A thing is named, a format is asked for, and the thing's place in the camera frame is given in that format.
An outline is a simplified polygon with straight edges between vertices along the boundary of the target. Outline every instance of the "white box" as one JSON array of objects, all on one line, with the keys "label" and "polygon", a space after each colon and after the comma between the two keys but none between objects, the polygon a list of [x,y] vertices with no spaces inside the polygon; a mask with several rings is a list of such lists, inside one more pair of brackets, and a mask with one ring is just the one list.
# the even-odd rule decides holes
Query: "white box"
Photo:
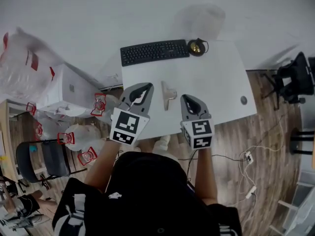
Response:
[{"label": "white box", "polygon": [[68,116],[85,113],[88,117],[94,108],[94,94],[100,93],[100,90],[65,64],[55,69],[56,75],[45,95],[37,102],[37,109]]}]

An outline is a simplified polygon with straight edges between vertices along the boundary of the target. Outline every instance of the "black keyboard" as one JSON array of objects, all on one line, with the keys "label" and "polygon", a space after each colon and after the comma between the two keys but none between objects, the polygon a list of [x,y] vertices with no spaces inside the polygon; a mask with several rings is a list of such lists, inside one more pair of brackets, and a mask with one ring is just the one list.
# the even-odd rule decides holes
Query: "black keyboard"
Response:
[{"label": "black keyboard", "polygon": [[141,45],[122,47],[120,49],[122,66],[165,59],[189,57],[184,39],[153,42]]}]

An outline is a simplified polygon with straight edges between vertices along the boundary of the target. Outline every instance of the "person's arm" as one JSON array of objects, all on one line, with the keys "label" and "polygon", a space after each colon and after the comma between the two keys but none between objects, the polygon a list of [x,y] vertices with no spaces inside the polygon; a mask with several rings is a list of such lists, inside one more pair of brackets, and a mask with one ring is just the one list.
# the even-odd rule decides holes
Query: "person's arm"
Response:
[{"label": "person's arm", "polygon": [[8,189],[6,188],[6,185],[5,185],[3,178],[0,178],[0,184],[2,186],[2,190],[5,193],[4,208],[7,210],[7,212],[11,213],[15,209],[15,204],[13,202],[13,199],[10,196],[10,193],[8,192]]},{"label": "person's arm", "polygon": [[198,152],[195,193],[206,205],[218,203],[217,184],[210,148],[203,148]]},{"label": "person's arm", "polygon": [[89,170],[84,183],[105,192],[120,144],[114,141],[107,141],[102,148],[97,160]]}]

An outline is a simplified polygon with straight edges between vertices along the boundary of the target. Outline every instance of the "electrical outlet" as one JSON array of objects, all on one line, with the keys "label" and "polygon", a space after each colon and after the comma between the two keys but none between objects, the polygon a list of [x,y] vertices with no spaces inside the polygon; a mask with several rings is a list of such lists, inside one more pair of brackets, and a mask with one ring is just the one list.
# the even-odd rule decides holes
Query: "electrical outlet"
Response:
[{"label": "electrical outlet", "polygon": [[253,159],[252,154],[251,154],[250,151],[247,151],[245,153],[245,157],[247,159],[248,164],[252,164],[254,162],[254,159]]},{"label": "electrical outlet", "polygon": [[257,189],[257,187],[254,185],[254,186],[250,189],[250,191],[247,193],[246,198],[249,199],[249,198],[252,196],[252,194],[255,192],[256,189]]}]

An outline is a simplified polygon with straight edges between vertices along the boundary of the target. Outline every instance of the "office chair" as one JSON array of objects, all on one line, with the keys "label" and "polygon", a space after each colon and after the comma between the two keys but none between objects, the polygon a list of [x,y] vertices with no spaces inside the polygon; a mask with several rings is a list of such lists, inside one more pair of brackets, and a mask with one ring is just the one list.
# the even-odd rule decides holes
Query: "office chair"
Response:
[{"label": "office chair", "polygon": [[83,169],[80,171],[71,172],[65,146],[58,144],[57,139],[23,142],[20,143],[16,148],[16,160],[20,174],[28,182],[36,183],[43,181],[42,179],[37,178],[31,162],[30,145],[36,143],[41,143],[42,145],[45,167],[48,174],[50,175],[45,180],[67,177],[71,174],[87,170]]},{"label": "office chair", "polygon": [[[277,73],[272,75],[273,79],[267,74],[263,74],[262,77],[266,77],[273,86],[273,90],[266,96],[263,96],[262,99],[267,98],[274,92],[277,95],[277,107],[274,110],[279,109],[280,96],[283,97],[284,102],[288,102],[289,104],[304,104],[305,98],[299,98],[299,95],[314,94],[313,81],[306,58],[302,52],[290,64],[280,67]],[[291,82],[286,86],[283,83],[283,79],[285,78],[291,79]]]},{"label": "office chair", "polygon": [[315,57],[309,57],[309,64],[311,72],[313,73],[313,76],[315,74]]}]

